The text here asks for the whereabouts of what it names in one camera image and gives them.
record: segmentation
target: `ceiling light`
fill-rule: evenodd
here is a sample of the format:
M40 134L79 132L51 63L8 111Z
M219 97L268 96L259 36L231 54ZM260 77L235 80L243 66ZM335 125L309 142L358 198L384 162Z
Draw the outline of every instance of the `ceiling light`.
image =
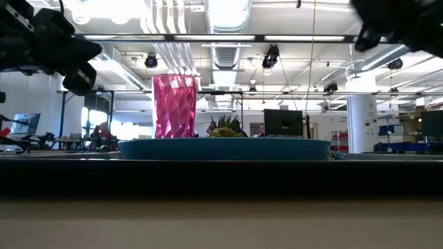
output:
M177 41L182 40L201 40L201 41L253 41L255 35L175 35L174 39Z
M114 91L117 94L144 94L144 91Z
M85 39L95 42L118 42L118 41L164 41L164 35L85 35Z
M272 68L263 68L263 75L270 76L272 74Z
M269 42L310 42L314 39L315 42L341 42L345 39L344 36L311 36L311 35L265 35L264 40Z
M250 48L250 44L202 44L202 48Z
M114 110L114 112L128 112L128 113L132 113L132 112L145 112L145 111L151 111L151 110Z

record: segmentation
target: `computer monitor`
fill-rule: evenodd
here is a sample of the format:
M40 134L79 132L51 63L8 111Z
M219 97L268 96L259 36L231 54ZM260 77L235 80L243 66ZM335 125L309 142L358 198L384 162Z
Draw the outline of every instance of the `computer monitor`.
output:
M423 136L443 136L443 111L423 111Z
M11 126L13 134L30 134L34 135L39 125L40 113L33 114L15 114L14 120L26 122L26 124L14 122Z
M265 109L264 133L267 136L303 136L303 112Z

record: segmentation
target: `blue tray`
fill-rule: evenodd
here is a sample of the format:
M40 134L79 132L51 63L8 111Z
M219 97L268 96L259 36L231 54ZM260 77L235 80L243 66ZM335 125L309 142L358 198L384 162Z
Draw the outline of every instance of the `blue tray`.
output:
M331 142L296 138L163 138L119 142L129 160L325 160Z

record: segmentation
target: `column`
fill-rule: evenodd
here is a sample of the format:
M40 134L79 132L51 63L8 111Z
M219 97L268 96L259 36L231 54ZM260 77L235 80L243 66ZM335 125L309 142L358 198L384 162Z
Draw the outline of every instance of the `column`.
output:
M375 77L362 75L348 78L346 91L377 92ZM377 124L377 99L375 95L351 95L347 97L347 129L349 152L373 152L374 145L379 142L379 126Z

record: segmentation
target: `fluorescent light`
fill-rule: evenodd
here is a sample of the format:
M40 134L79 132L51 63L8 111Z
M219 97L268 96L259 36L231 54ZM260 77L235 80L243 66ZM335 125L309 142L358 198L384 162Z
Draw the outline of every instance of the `fluorescent light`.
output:
M201 41L253 41L255 35L175 35L177 41L181 40L201 40Z
M264 94L264 95L278 95L278 94L283 94L283 92L281 92L281 91L265 91L265 92L263 92L263 91L253 91L253 92L251 92L251 91L244 91L243 92L244 94Z
M117 94L143 94L144 91L114 91Z
M152 110L114 110L114 112L125 112L125 113L136 113L136 112L146 112Z
M264 40L270 42L288 41L288 42L309 42L314 39L315 42L341 42L344 36L319 36L319 35L265 35Z
M108 41L163 41L164 35L85 35L85 39L90 41L108 40Z
M250 44L202 44L202 48L250 48Z

